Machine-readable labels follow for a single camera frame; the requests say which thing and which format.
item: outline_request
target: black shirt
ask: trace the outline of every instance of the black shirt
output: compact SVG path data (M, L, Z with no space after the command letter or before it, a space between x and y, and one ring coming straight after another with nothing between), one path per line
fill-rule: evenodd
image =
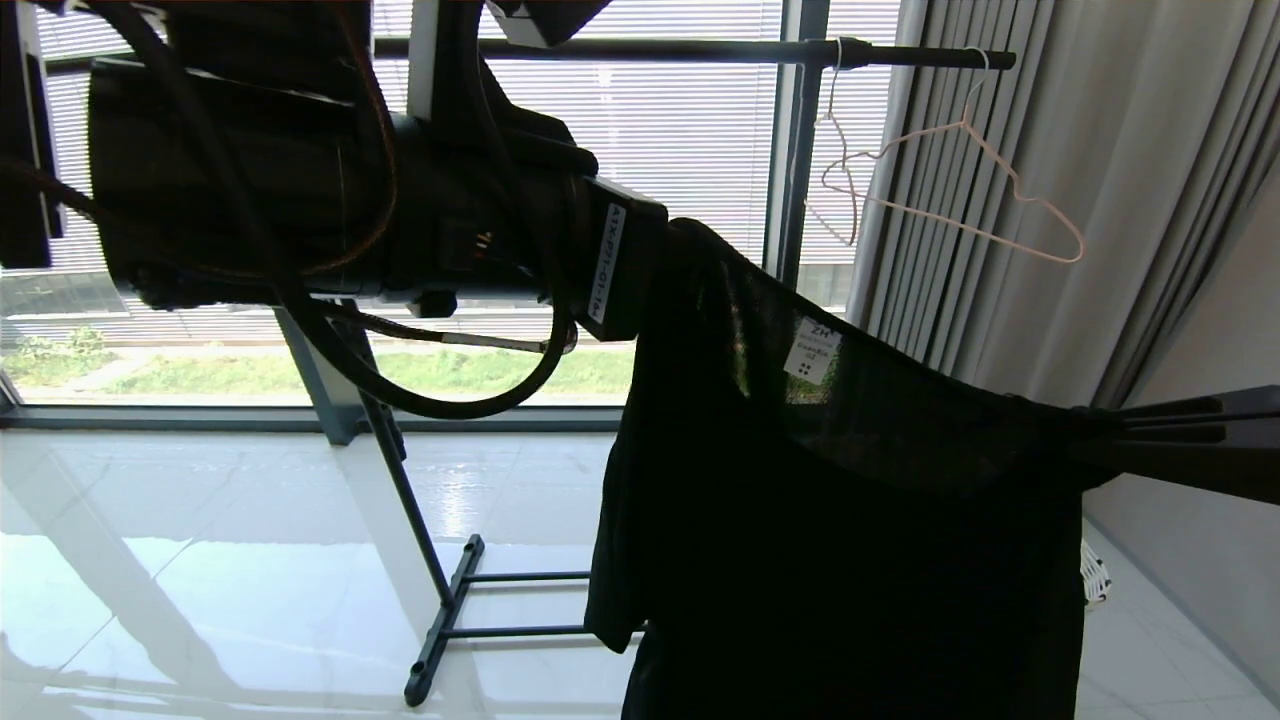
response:
M1088 423L685 223L701 260L654 284L591 564L588 629L621 652L650 625L623 716L1070 719L1080 492L1112 474L1057 448Z

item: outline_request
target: wire hanger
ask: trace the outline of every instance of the wire hanger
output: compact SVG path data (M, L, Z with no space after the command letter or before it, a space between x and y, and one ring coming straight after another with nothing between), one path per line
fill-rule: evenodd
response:
M814 210L813 208L810 208L808 205L808 202L805 204L805 209L809 210L809 213L812 213L813 217L819 223L822 223L822 227L824 227L827 229L827 232L829 232L836 240L840 240L841 242L845 242L846 245L854 245L854 242L856 242L856 240L858 240L858 213L859 213L858 201L861 200L864 202L864 208L863 208L864 211L865 211L865 202L876 202L876 204L883 205L886 208L892 208L895 210L901 210L904 213L910 213L913 215L919 215L922 218L928 218L931 220L937 220L937 222L943 223L946 225L951 225L951 227L959 228L959 229L961 229L964 232L973 233L973 234L975 234L978 237L984 237L987 240L991 240L991 241L995 241L995 242L998 242L998 243L1002 243L1002 245L1007 245L1009 247L1012 247L1014 250L1019 250L1019 251L1027 252L1029 255L1034 255L1037 258L1042 258L1044 260L1051 260L1053 263L1061 263L1064 265L1070 265L1073 263L1078 263L1080 259L1084 258L1084 247L1085 247L1084 236L1080 233L1080 229L1078 227L1075 227L1075 223L1073 223L1052 202L1050 202L1050 201L1047 201L1047 200L1044 200L1042 197L1027 197L1025 195L1023 195L1021 178L1018 176L1016 172L1014 172L1012 165L1010 165L1009 161L1005 160L1000 155L1000 151L997 151L995 147L992 147L992 145L989 142L987 142L986 138L983 138L982 135L973 127L973 124L972 124L972 120L973 120L973 99L978 94L978 91L982 88L983 83L987 82L987 77L991 74L991 59L987 56L987 53L984 50L982 50L980 47L966 46L965 50L974 50L974 51L977 51L977 53L979 53L982 55L983 74L982 74L982 78L979 78L978 82L975 82L973 85L973 87L969 88L969 94L965 95L964 111L961 113L961 117L960 117L959 120L956 120L954 123L945 124L945 126L938 126L938 127L933 127L933 128L927 128L927 129L919 129L919 131L915 131L915 132L909 132L909 133L899 137L897 140L891 140L888 143L886 143L883 147L881 147L879 151L877 151L877 152L850 152L849 151L849 140L845 137L845 129L842 127L840 127L840 120L836 118L836 113L835 113L835 108L836 108L836 79L840 77L840 67L841 67L841 64L844 64L842 63L842 60L844 60L844 44L842 44L841 38L837 37L836 38L836 68L835 68L835 73L832 73L832 76L831 76L831 94L827 97L827 111L820 118L818 118L817 124L820 126L823 122L829 120L831 124L832 124L832 127L836 128L836 135L840 136L841 158L838 160L836 160L835 163L827 165L827 168L822 172L822 187L826 187L827 190L833 190L836 192L841 192L841 193L845 193L845 195L850 196L851 205L852 205L852 211L854 211L854 227L849 232L849 238L846 240L844 236L841 236L838 232L836 232L836 228L833 228L831 225L831 223L828 223L827 219L823 218L817 210ZM937 213L928 213L925 210L918 210L915 208L908 208L906 205L901 205L901 204L897 204L897 202L890 202L888 200L881 200L878 197L872 197L869 193L863 195L863 193L859 193L858 190L854 188L854 177L852 177L852 173L850 173L850 170L849 170L849 160L851 160L854 158L869 158L872 160L879 160L881 158L884 156L886 152L888 152L892 147L895 147L897 145L901 145L901 143L904 143L906 141L910 141L910 140L916 140L916 138L920 138L920 137L924 137L924 136L928 136L928 135L936 135L936 133L947 132L947 131L951 131L951 129L963 129L965 133L968 133L969 137L972 137L974 140L974 142L977 142L978 146L982 147L983 154L987 155L988 158L991 158L996 163L996 165L1000 167L1000 169L1005 170L1005 173L1012 181L1014 199L1018 202L1039 205L1041 208L1044 208L1046 210L1048 210L1050 213L1052 213L1053 217L1057 218L1059 222L1061 222L1062 225L1065 225L1066 229L1070 231L1073 236L1075 236L1075 242L1076 242L1076 249L1078 250L1076 250L1076 254L1075 254L1074 258L1062 258L1060 255L1052 255L1050 252L1042 252L1042 251L1036 250L1033 247L1027 247L1025 245L1019 245L1018 242L1014 242L1011 240L1006 240L1004 237L992 234L992 233L989 233L987 231L975 228L973 225L968 225L965 223L961 223L960 220L954 220L951 218L947 218L945 215L940 215ZM835 170L837 167L845 173L845 181L847 182L846 187L836 187L836 186L831 184L827 181L827 176L831 174L831 172Z

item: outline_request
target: white curtain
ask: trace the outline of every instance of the white curtain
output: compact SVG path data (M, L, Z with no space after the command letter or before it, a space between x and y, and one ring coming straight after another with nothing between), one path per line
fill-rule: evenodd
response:
M972 8L968 24L956 5ZM1019 53L1016 72L984 86L975 124L1027 191L1075 220L1088 254L1057 265L872 213L851 320L979 387L1123 404L1275 164L1280 4L991 0L924 15L924 44ZM966 76L896 77L908 110L888 135L959 117ZM1073 252L1048 213L1024 211L951 135L877 168L873 192Z

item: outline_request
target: white label sticker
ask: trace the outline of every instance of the white label sticker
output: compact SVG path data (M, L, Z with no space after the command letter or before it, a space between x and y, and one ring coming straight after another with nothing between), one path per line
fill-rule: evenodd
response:
M787 352L782 369L801 380L822 384L836 351L840 350L840 333L827 325L801 318L800 329L796 331L796 340L791 343L791 352Z
M613 283L613 266L618 260L618 243L622 242L622 225L627 222L627 209L622 205L609 205L604 218L604 237L600 238L600 258L595 261L595 275L591 277L591 301L586 314L596 323L604 322L604 307L609 304L609 286Z

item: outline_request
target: white tile floor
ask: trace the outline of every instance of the white tile floor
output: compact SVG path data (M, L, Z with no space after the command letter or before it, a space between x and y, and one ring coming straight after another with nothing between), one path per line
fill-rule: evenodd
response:
M477 530L486 571L588 566L611 437L407 442L447 569ZM630 653L580 638L454 643L402 705L436 603L371 438L10 432L0 452L0 720L617 717ZM1091 542L1116 592L1088 620L1079 717L1280 720ZM584 600L495 588L462 620L577 623Z

